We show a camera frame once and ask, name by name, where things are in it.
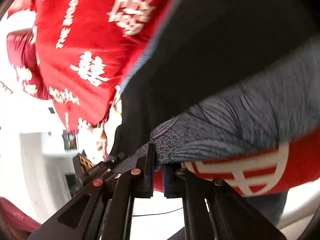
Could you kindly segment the black pants grey waistband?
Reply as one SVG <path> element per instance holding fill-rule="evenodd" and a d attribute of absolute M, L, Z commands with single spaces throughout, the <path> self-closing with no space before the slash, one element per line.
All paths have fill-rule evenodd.
<path fill-rule="evenodd" d="M 254 153 L 319 127 L 319 0 L 176 0 L 124 81 L 114 171 Z"/>

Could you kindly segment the red sofa with white characters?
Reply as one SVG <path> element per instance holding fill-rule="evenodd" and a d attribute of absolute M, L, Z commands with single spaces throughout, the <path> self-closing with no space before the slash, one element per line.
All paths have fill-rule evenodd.
<path fill-rule="evenodd" d="M 68 130 L 98 126 L 175 2 L 15 0 L 9 16 L 36 16 L 32 27 L 8 35 L 9 61 L 27 93 L 53 100 Z M 258 152 L 179 164 L 202 179 L 221 177 L 244 196 L 271 194 L 319 178 L 318 145 L 319 127 Z"/>

